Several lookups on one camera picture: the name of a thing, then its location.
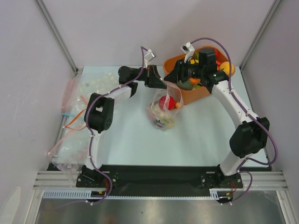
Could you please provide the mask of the red apple toy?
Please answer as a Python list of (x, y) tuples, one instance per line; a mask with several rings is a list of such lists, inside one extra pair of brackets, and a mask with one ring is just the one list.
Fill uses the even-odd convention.
[(158, 101), (158, 106), (161, 110), (164, 110), (164, 108), (167, 110), (172, 110), (175, 108), (175, 104), (176, 102), (173, 97), (166, 99), (166, 96), (162, 96)]

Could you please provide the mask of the clear zip top bag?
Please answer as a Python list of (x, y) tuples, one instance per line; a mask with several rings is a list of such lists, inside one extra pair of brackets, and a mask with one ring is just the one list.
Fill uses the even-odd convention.
[(176, 84), (167, 81), (163, 83), (166, 88), (155, 92), (151, 103), (146, 107), (146, 113), (155, 128), (168, 130), (174, 127), (184, 101), (181, 89)]

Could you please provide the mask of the cauliflower toy white green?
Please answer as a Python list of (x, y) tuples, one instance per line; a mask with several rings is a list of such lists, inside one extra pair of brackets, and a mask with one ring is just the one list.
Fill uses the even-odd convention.
[(173, 122), (173, 117), (166, 113), (164, 110), (161, 110), (158, 105), (155, 105), (151, 108), (151, 111), (154, 115), (154, 117), (160, 122), (160, 123), (170, 123)]

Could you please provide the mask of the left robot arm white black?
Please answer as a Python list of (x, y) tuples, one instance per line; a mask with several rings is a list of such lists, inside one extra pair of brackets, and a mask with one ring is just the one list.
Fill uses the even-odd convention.
[(97, 172), (103, 165), (100, 158), (99, 141), (104, 131), (112, 124), (114, 106), (132, 97), (137, 90), (137, 81), (144, 82), (146, 87), (154, 89), (165, 89), (166, 85), (158, 73), (156, 65), (147, 65), (144, 68), (131, 68), (121, 66), (118, 69), (118, 85), (105, 94), (93, 93), (90, 96), (84, 121), (88, 130), (91, 131), (88, 154), (84, 167), (92, 170), (88, 173), (86, 181), (93, 187), (102, 184), (103, 175)]

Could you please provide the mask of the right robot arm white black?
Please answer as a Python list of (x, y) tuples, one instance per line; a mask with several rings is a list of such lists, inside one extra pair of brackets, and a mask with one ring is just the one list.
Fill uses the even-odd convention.
[(235, 68), (227, 51), (221, 53), (211, 46), (187, 49), (185, 55), (167, 59), (163, 69), (167, 82), (199, 81), (201, 87), (198, 90), (181, 90), (184, 101), (190, 103), (201, 99), (202, 96), (195, 94), (205, 89), (222, 104), (232, 119), (235, 132), (229, 140), (230, 152), (217, 166), (215, 176), (220, 187), (227, 187), (243, 164), (266, 146), (270, 136), (269, 120), (259, 117), (238, 98), (231, 83)]

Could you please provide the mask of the dark chestnut toy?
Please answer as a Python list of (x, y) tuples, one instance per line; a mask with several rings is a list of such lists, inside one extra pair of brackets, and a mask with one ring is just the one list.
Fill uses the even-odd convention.
[(161, 127), (162, 127), (162, 123), (161, 123), (159, 120), (157, 120), (157, 119), (155, 119), (155, 120), (153, 121), (153, 123), (154, 123), (154, 126), (155, 126), (155, 127), (158, 127), (158, 128), (161, 128)]

